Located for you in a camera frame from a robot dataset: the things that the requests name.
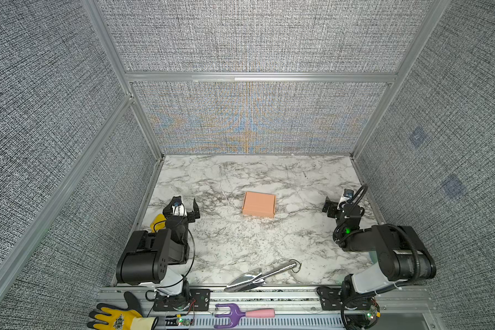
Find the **pink paper box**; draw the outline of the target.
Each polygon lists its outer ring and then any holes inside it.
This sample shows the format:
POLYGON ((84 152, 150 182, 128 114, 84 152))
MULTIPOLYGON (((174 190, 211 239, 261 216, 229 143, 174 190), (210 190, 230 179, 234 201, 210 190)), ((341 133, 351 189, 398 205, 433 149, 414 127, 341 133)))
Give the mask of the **pink paper box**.
POLYGON ((276 214, 276 195, 246 192, 242 213, 254 217, 274 218, 276 214))

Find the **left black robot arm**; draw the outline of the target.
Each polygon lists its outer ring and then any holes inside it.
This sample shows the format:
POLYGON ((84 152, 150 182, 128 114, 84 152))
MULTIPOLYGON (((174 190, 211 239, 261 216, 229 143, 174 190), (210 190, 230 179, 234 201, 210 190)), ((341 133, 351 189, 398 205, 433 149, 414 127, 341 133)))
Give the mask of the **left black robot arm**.
POLYGON ((189 225, 200 218, 199 206, 187 210, 175 196, 151 230, 132 232, 116 266, 116 283, 147 287, 145 299, 155 312, 188 311, 195 303, 188 274, 196 255, 189 225))

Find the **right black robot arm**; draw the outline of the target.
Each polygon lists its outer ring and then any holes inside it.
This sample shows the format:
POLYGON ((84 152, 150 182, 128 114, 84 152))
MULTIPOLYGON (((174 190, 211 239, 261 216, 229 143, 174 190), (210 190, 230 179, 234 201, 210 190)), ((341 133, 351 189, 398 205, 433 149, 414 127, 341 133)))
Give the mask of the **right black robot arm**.
POLYGON ((345 252, 374 252, 376 260, 364 271, 345 276, 339 289, 318 287, 324 311, 365 310, 379 294, 432 279, 437 267, 410 226, 382 224, 361 228, 365 209, 359 206, 366 188, 344 190, 338 202, 326 198, 322 212, 336 220, 332 238, 345 252))

